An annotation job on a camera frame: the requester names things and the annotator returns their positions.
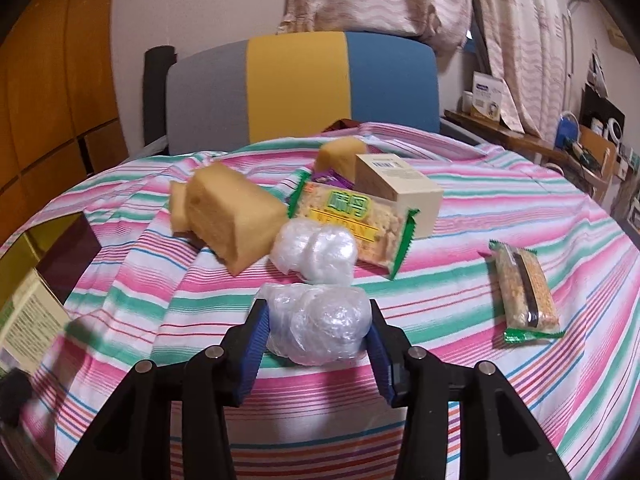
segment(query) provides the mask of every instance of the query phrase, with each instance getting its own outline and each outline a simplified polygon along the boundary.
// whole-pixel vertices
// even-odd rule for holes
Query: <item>blue gripper pad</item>
[[[238,404],[242,403],[254,387],[269,336],[269,308],[266,300],[256,300],[252,311],[254,309],[256,312],[251,312],[244,324],[249,333],[240,363],[240,381],[234,391],[234,398]]]
[[[378,392],[385,397],[386,402],[391,405],[396,393],[393,388],[391,361],[386,355],[382,339],[375,325],[371,325],[366,336],[367,354],[369,354],[369,362],[373,370],[373,376],[376,378]]]

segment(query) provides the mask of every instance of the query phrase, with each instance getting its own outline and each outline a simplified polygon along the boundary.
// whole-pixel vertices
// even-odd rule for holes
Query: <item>yellow sponge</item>
[[[190,231],[186,211],[187,185],[181,182],[169,183],[169,213],[171,231],[185,233]]]
[[[367,145],[355,137],[331,140],[320,147],[314,171],[332,169],[344,178],[356,179],[356,155],[367,153]]]
[[[191,230],[233,276],[269,254],[287,222],[284,203],[221,162],[195,171],[186,212]]]

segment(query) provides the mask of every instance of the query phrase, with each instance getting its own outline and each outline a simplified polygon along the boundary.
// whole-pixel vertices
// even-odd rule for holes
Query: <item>box with label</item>
[[[357,155],[354,189],[393,200],[401,208],[419,209],[414,238],[427,238],[433,233],[444,190],[399,156]]]
[[[14,368],[33,374],[68,322],[65,309],[31,269],[0,310],[0,377]]]
[[[474,72],[471,116],[499,121],[503,89],[504,82],[501,79]]]
[[[62,305],[100,251],[84,214],[23,232],[0,258],[0,376],[33,373],[68,317]]]

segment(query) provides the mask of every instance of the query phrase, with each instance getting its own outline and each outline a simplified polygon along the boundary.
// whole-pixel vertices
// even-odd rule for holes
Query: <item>purple package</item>
[[[334,170],[318,171],[311,175],[311,182],[327,184],[328,186],[341,187],[342,189],[353,189],[353,182],[344,178]]]

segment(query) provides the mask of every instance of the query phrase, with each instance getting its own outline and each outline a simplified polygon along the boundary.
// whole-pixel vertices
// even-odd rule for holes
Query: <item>striped bedsheet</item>
[[[355,284],[412,344],[451,363],[495,362],[572,478],[606,478],[640,422],[638,250],[564,178],[498,146],[473,148],[376,123],[329,135],[349,134],[362,136],[372,152],[410,159],[446,190],[433,236],[413,243],[395,281],[359,267]],[[327,140],[279,139],[230,154],[137,160],[79,184],[26,225],[83,210],[102,244],[65,304],[73,321],[34,375],[37,399],[22,417],[53,470],[138,360],[188,359],[244,320],[261,284],[294,281],[266,258],[233,278],[210,250],[173,237],[169,182],[186,181],[216,158],[285,200]],[[566,327],[563,339],[502,343],[490,238],[538,250]],[[449,411],[447,477],[457,478],[458,406]],[[179,403],[173,414],[172,472],[181,478]],[[403,419],[378,395],[367,360],[304,368],[270,354],[244,406],[226,410],[241,479],[389,479]]]

